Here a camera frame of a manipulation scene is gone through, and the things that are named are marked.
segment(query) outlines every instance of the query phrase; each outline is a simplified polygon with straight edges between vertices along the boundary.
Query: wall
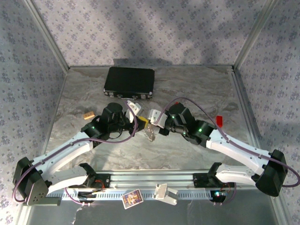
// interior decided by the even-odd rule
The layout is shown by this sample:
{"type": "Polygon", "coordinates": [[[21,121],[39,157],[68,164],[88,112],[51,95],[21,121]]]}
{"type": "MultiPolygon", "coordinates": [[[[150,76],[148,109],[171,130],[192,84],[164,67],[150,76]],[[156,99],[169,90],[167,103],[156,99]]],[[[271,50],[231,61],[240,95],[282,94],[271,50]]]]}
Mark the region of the wall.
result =
{"type": "MultiPolygon", "coordinates": [[[[300,171],[300,2],[275,7],[240,68],[262,147],[285,153],[300,171]]],[[[296,182],[291,173],[287,183],[296,182]]],[[[284,188],[295,224],[300,224],[300,188],[284,188]]]]}
{"type": "Polygon", "coordinates": [[[0,1],[0,30],[0,224],[12,224],[15,165],[41,152],[64,73],[22,1],[0,1]]]}
{"type": "Polygon", "coordinates": [[[232,65],[265,0],[35,0],[70,66],[232,65]]]}

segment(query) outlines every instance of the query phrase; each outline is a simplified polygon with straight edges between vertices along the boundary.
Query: table surface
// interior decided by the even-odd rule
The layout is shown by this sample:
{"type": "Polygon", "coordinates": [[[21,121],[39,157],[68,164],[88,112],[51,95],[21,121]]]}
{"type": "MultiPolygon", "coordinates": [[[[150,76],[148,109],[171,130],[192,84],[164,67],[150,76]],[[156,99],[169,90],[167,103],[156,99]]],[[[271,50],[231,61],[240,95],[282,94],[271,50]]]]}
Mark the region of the table surface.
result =
{"type": "MultiPolygon", "coordinates": [[[[238,100],[226,67],[156,67],[153,98],[137,100],[142,106],[142,116],[150,109],[161,110],[176,97],[188,97],[198,102],[209,115],[223,116],[223,130],[247,143],[247,130],[238,108],[238,100]]],[[[96,115],[110,102],[121,99],[104,95],[103,86],[108,67],[74,68],[67,75],[55,122],[46,151],[63,144],[90,120],[83,114],[93,111],[96,115]]],[[[196,119],[209,121],[192,103],[182,100],[196,119]]],[[[120,169],[209,169],[214,162],[240,165],[239,162],[213,150],[192,145],[179,134],[165,137],[158,134],[150,142],[143,131],[123,144],[101,144],[74,159],[64,168],[89,163],[94,170],[120,169]]],[[[128,137],[123,133],[119,139],[128,137]]]]}

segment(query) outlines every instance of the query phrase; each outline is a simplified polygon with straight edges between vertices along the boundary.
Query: white clip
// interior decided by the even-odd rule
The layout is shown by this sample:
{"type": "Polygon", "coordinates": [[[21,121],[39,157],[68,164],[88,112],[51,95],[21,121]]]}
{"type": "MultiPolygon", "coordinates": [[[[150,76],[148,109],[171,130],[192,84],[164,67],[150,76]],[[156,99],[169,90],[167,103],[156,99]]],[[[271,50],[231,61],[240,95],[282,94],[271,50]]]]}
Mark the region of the white clip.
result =
{"type": "MultiPolygon", "coordinates": [[[[127,100],[127,105],[129,105],[129,107],[132,109],[135,115],[137,115],[142,108],[138,103],[133,103],[129,100],[127,100]]],[[[129,109],[127,109],[126,111],[126,117],[129,119],[130,123],[133,122],[134,116],[132,115],[129,109]]]]}
{"type": "Polygon", "coordinates": [[[160,114],[161,114],[160,111],[158,111],[156,109],[151,109],[148,119],[150,120],[151,124],[153,124],[155,126],[159,126],[160,128],[165,128],[165,121],[168,118],[168,116],[163,113],[161,115],[159,121],[156,123],[156,121],[157,121],[160,114]]]}
{"type": "Polygon", "coordinates": [[[168,188],[167,184],[157,184],[153,198],[161,202],[176,205],[178,202],[177,190],[168,188]]]}

